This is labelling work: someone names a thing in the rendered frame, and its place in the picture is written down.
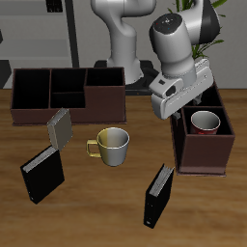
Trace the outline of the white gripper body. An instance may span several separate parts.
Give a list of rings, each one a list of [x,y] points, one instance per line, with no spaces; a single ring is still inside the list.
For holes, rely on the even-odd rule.
[[[181,78],[165,78],[162,73],[150,83],[152,110],[159,119],[167,119],[212,85],[208,59],[196,63],[195,69],[196,81],[191,86],[186,86]]]

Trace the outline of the red mug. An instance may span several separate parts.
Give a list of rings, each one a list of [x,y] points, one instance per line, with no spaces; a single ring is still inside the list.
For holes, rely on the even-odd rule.
[[[191,134],[216,134],[220,118],[209,111],[197,111],[191,116]]]

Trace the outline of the narrow dark brown desk caddy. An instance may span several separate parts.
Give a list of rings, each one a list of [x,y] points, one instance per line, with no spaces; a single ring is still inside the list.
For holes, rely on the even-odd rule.
[[[215,135],[190,133],[191,116],[201,110],[219,117]],[[191,100],[178,112],[178,120],[170,118],[177,174],[224,177],[235,135],[216,83],[203,92],[200,104]]]

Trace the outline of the yellow and white mug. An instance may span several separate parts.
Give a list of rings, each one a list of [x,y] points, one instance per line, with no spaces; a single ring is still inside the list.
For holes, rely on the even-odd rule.
[[[99,157],[111,167],[117,167],[124,163],[129,143],[128,133],[118,127],[102,129],[95,140],[88,140],[86,151],[90,157]],[[97,145],[99,153],[91,152],[90,145]]]

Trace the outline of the wide dark brown desk caddy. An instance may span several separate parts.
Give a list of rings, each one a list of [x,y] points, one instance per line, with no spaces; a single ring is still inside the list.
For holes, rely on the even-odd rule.
[[[61,108],[68,108],[73,124],[124,124],[124,70],[14,71],[11,113],[15,125],[45,125]]]

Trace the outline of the black book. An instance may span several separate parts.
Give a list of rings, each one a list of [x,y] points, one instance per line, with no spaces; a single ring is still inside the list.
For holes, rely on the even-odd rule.
[[[170,195],[174,176],[174,169],[162,165],[146,191],[144,224],[154,228]]]
[[[38,204],[64,180],[60,152],[52,146],[20,167],[30,200]]]

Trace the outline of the grey book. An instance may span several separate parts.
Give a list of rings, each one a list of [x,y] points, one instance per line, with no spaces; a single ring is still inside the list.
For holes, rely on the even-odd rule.
[[[69,110],[61,108],[47,123],[47,130],[52,147],[61,151],[72,137]]]

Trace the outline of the green pot plant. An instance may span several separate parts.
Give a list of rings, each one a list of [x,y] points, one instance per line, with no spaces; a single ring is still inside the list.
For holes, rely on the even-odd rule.
[[[212,3],[213,8],[217,8],[219,6],[222,6],[225,4],[228,0],[215,0]],[[181,12],[185,10],[192,9],[194,7],[194,0],[175,0],[174,6],[176,9]],[[205,51],[210,48],[211,46],[222,43],[223,40],[217,40],[211,41],[209,43],[203,43],[203,44],[194,44],[192,46],[192,57],[194,60],[199,58],[206,58]]]

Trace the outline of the black binders on shelf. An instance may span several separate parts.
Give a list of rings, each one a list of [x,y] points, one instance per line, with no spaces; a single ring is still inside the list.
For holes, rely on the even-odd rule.
[[[49,13],[61,13],[63,11],[62,0],[45,0],[45,4]]]

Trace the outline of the grey shelf unit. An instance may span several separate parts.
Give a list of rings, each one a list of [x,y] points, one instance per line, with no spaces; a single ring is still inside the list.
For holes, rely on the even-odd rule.
[[[79,67],[73,0],[49,13],[45,0],[0,0],[0,60],[33,60],[30,67]]]

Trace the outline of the flat black base plate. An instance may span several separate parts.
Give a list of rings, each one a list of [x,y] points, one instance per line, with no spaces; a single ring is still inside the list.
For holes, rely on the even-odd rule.
[[[88,72],[87,84],[99,86],[109,96],[149,96],[149,85],[157,74],[151,61],[119,62],[109,58],[96,61]]]

